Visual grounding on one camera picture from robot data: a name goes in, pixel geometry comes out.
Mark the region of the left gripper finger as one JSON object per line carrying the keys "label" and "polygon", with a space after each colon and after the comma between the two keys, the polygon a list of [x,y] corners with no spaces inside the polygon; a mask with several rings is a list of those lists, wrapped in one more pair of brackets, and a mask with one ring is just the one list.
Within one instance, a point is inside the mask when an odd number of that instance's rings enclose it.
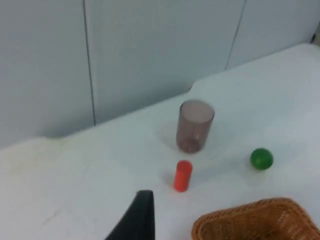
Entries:
{"label": "left gripper finger", "polygon": [[152,190],[139,190],[106,240],[155,240],[155,204]]}

